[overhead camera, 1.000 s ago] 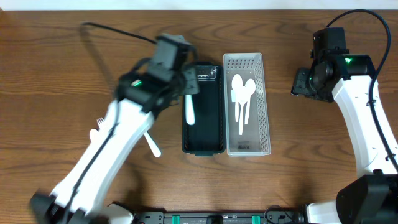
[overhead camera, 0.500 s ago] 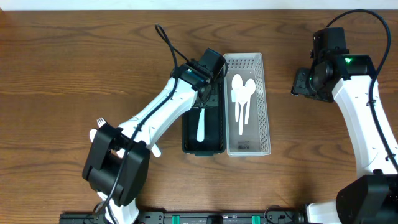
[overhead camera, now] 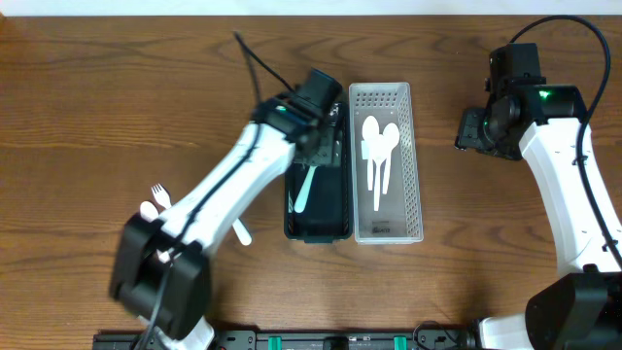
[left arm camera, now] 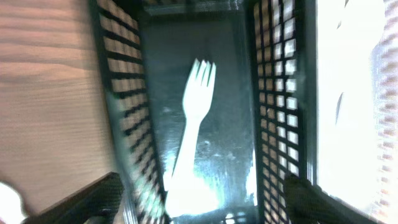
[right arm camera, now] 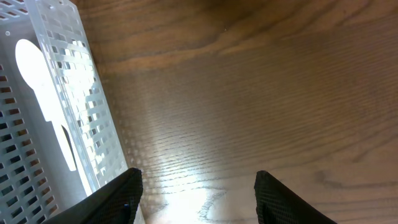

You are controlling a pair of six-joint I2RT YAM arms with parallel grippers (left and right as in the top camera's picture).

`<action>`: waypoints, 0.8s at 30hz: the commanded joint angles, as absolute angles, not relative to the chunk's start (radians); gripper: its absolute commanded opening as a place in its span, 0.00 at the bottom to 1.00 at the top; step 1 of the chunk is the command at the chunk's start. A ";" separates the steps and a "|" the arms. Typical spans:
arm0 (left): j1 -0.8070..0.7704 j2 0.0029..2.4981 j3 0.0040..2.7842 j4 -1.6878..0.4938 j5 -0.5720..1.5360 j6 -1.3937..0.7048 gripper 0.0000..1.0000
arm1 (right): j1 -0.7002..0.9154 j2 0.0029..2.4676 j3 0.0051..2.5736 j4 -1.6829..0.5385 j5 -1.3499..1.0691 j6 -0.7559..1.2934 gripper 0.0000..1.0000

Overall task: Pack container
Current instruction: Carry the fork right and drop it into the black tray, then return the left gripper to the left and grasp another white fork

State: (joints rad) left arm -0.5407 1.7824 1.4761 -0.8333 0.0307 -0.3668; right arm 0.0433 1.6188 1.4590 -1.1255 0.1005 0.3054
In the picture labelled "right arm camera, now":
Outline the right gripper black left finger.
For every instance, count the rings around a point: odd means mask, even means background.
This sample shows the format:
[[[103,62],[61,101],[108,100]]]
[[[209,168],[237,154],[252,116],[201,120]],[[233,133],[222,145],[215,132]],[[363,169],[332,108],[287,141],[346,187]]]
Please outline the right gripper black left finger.
[[[44,224],[133,224],[142,193],[141,170],[129,168]]]

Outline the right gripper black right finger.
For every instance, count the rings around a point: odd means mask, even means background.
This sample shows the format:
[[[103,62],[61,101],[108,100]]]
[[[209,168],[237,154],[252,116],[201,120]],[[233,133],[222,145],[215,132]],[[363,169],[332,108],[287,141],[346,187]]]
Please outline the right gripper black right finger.
[[[257,172],[254,191],[260,224],[336,224],[267,171]]]

